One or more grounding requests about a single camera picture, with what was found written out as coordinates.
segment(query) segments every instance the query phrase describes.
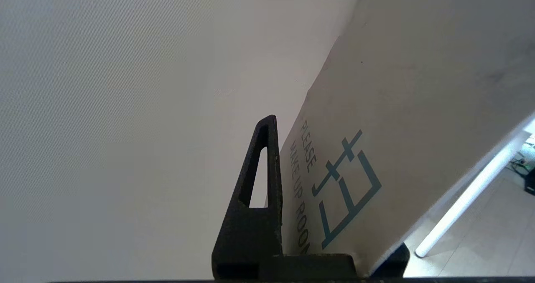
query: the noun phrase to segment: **beige wall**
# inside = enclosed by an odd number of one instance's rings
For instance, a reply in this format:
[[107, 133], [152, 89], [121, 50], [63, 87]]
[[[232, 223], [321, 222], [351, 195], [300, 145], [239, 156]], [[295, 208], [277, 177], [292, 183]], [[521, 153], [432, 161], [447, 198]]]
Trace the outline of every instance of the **beige wall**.
[[355, 2], [0, 0], [0, 280], [211, 278], [254, 125], [282, 145]]

